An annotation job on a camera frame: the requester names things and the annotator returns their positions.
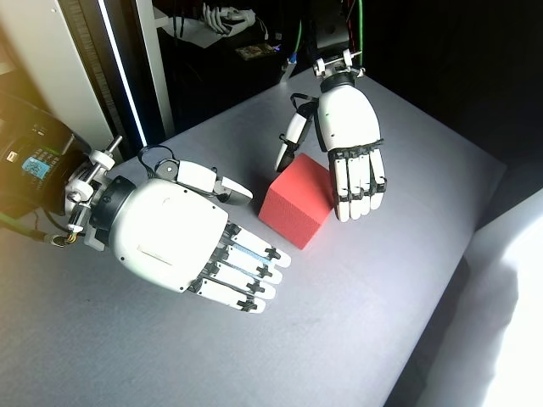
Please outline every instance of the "table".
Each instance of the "table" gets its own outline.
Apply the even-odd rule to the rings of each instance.
[[[382,405],[504,167],[378,83],[358,86],[379,118],[389,189],[368,217],[331,215],[303,251],[257,213],[288,96],[319,94],[311,72],[167,143],[250,188],[252,204],[221,206],[291,254],[262,315],[155,287],[107,252],[0,231],[0,405]],[[327,166],[314,131],[301,151]],[[135,160],[114,172],[145,174]]]

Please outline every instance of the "red foam block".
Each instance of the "red foam block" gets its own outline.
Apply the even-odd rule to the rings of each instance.
[[[332,209],[328,170],[301,154],[270,185],[258,217],[295,246],[304,248]]]

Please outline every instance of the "white wall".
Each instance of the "white wall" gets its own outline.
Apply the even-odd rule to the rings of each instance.
[[[417,407],[541,406],[543,190],[480,229]]]
[[[60,7],[0,0],[0,24],[53,113],[93,148],[113,139]]]

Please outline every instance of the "green cable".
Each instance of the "green cable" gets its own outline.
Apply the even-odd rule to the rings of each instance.
[[[358,0],[358,39],[360,41],[360,66],[362,67],[362,0]]]
[[[14,218],[7,216],[0,212],[0,225],[6,226],[11,231],[16,231],[17,233],[30,237],[31,239],[37,240],[38,242],[43,242],[47,233],[42,231],[35,231],[26,226],[21,225],[20,222]]]
[[[302,37],[302,22],[300,21],[299,22],[299,27],[298,27],[298,38],[296,39],[296,47],[294,47],[294,53],[298,52],[299,41],[300,41],[301,37]]]

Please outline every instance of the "blue label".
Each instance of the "blue label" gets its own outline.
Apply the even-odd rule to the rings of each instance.
[[[32,174],[36,178],[39,178],[40,180],[45,177],[45,175],[49,171],[49,168],[49,165],[43,163],[39,159],[35,159],[34,157],[29,157],[23,163],[23,170]]]

